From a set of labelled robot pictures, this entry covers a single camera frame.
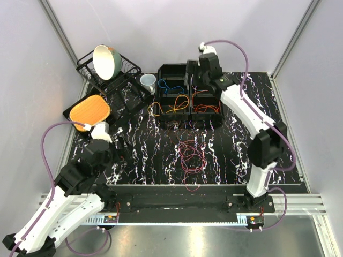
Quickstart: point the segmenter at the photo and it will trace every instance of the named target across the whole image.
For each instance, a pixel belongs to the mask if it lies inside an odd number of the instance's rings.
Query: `plastic cup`
[[[140,77],[141,85],[152,95],[155,93],[156,77],[153,74],[144,74]]]

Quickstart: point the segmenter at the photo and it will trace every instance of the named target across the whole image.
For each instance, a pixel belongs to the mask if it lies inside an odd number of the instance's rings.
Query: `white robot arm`
[[[99,169],[119,160],[107,123],[97,124],[91,136],[93,140],[80,159],[64,166],[56,177],[51,203],[48,204],[52,190],[30,221],[18,233],[4,238],[7,249],[17,246],[19,257],[53,256],[66,237],[91,215],[115,208],[116,193],[101,184],[78,207],[62,217],[68,206],[95,183]]]
[[[201,43],[199,61],[188,61],[187,72],[193,85],[216,96],[238,116],[250,132],[253,142],[248,149],[252,169],[247,184],[247,205],[255,205],[267,196],[269,172],[285,150],[285,143],[266,123],[273,125],[287,138],[287,127],[264,114],[241,90],[240,82],[223,74],[214,47]]]

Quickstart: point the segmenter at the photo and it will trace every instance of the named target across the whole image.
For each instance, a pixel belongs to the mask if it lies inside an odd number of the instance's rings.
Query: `white wall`
[[[343,252],[342,0],[322,1],[277,77],[313,192]]]
[[[50,0],[78,57],[98,44],[154,72],[198,57],[203,41],[229,39],[250,71],[273,71],[310,0]],[[225,71],[242,71],[238,50],[218,46]]]
[[[0,239],[18,232],[49,190],[40,138],[75,103],[82,81],[38,1],[0,0]],[[46,140],[56,171],[69,125]],[[0,256],[9,251],[0,244]]]

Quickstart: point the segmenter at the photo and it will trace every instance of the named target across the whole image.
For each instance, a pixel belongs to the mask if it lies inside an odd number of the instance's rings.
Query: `green bowl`
[[[99,77],[109,80],[117,76],[122,69],[122,57],[112,47],[101,44],[94,49],[93,64]]]

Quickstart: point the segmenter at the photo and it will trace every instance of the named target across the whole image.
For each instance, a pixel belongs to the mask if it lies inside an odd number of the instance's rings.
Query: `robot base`
[[[248,192],[240,196],[226,197],[227,211],[229,213],[260,213],[263,207],[264,213],[274,213],[273,198],[267,194],[252,198]]]

